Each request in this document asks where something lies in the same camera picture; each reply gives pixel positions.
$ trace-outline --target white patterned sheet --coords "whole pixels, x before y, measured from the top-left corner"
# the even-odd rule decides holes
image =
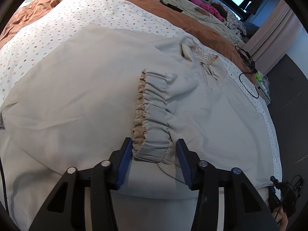
[[[169,38],[189,35],[165,19],[125,0],[63,0],[44,17],[22,28],[0,50],[0,105],[15,83],[31,67],[89,23],[113,29],[144,31]],[[220,56],[229,75],[264,116],[273,154],[274,176],[281,181],[282,169],[276,132],[264,100],[253,98],[246,91],[238,79],[241,71],[230,60],[202,45],[198,39],[194,40],[205,51]],[[242,76],[241,80],[249,91],[257,93],[246,77]]]

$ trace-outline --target ribbed blue pad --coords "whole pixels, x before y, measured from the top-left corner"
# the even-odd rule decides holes
[[[190,169],[190,166],[189,166],[188,161],[187,161],[187,159],[184,155],[182,146],[181,146],[179,141],[177,141],[177,143],[176,143],[176,153],[177,153],[177,157],[179,159],[179,163],[180,163],[180,166],[181,166],[181,170],[182,170],[182,174],[183,174],[183,177],[184,177],[185,184],[189,187],[189,189],[191,189],[192,184],[193,184],[193,182],[192,182],[192,171]]]
[[[130,139],[126,148],[125,148],[123,158],[120,162],[119,169],[118,169],[117,181],[115,183],[118,188],[120,188],[121,185],[125,181],[125,177],[126,177],[126,173],[127,173],[128,167],[129,167],[129,163],[130,163],[130,161],[132,159],[132,155],[133,155],[132,151],[131,151],[132,148],[133,148],[133,142],[132,142],[132,139]]]

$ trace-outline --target silver screw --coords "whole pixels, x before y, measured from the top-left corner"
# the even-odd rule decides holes
[[[240,168],[235,167],[235,168],[232,169],[232,172],[233,172],[234,174],[236,174],[236,175],[239,175],[242,171],[241,171]]]
[[[207,167],[208,166],[208,162],[207,161],[199,161],[199,166]]]
[[[104,160],[104,161],[102,161],[102,163],[101,163],[101,165],[102,165],[103,167],[107,167],[107,166],[109,166],[110,164],[111,164],[111,162],[108,161],[108,160]]]
[[[74,174],[74,173],[76,172],[76,168],[70,167],[70,168],[67,170],[67,172],[68,172],[69,174]]]

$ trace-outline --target human hand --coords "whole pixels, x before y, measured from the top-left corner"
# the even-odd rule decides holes
[[[275,208],[273,212],[278,212],[279,208]],[[283,211],[283,208],[279,210],[279,214],[281,215],[279,231],[286,231],[288,225],[288,217],[287,214]]]

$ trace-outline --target pink pillow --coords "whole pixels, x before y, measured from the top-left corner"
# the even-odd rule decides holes
[[[220,15],[217,9],[215,9],[213,6],[208,5],[204,2],[201,2],[200,0],[190,0],[195,5],[198,5],[199,7],[205,9],[207,12],[211,13],[213,16],[215,16],[218,20],[224,21],[224,18]]]

